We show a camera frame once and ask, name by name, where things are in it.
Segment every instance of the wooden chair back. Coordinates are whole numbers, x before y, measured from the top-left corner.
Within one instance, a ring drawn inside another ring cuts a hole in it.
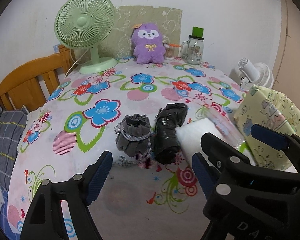
[[[73,64],[68,48],[60,45],[59,52],[29,61],[9,73],[0,83],[1,107],[10,111],[14,109],[13,103],[16,109],[21,109],[25,105],[29,111],[34,111],[43,106],[46,98],[38,76],[42,75],[51,94],[60,85],[56,70],[62,68],[66,74]]]

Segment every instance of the yellow patterned box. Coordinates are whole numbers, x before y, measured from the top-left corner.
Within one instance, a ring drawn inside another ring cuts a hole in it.
[[[250,134],[252,125],[257,123],[282,134],[300,136],[300,111],[285,94],[254,85],[235,112],[234,119],[258,166],[274,170],[291,166],[282,151],[276,151]]]

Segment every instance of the white fan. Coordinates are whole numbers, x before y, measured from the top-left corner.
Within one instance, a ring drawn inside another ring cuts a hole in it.
[[[274,78],[268,65],[261,62],[252,64],[250,60],[244,57],[239,61],[238,67],[243,74],[240,86],[244,91],[248,92],[252,85],[272,88]]]

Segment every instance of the striped pillow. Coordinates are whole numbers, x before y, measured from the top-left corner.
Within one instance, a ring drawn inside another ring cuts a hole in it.
[[[0,107],[0,183],[9,190],[9,184],[18,152],[17,146],[26,126],[25,112],[2,111]]]

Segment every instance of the white foam block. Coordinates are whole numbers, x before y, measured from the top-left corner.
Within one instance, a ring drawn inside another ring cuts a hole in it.
[[[176,131],[182,153],[191,167],[192,156],[197,152],[200,152],[208,164],[212,166],[212,164],[208,161],[208,156],[201,149],[201,136],[210,132],[223,140],[222,134],[218,131],[213,122],[211,122],[208,118],[204,118],[177,127]]]

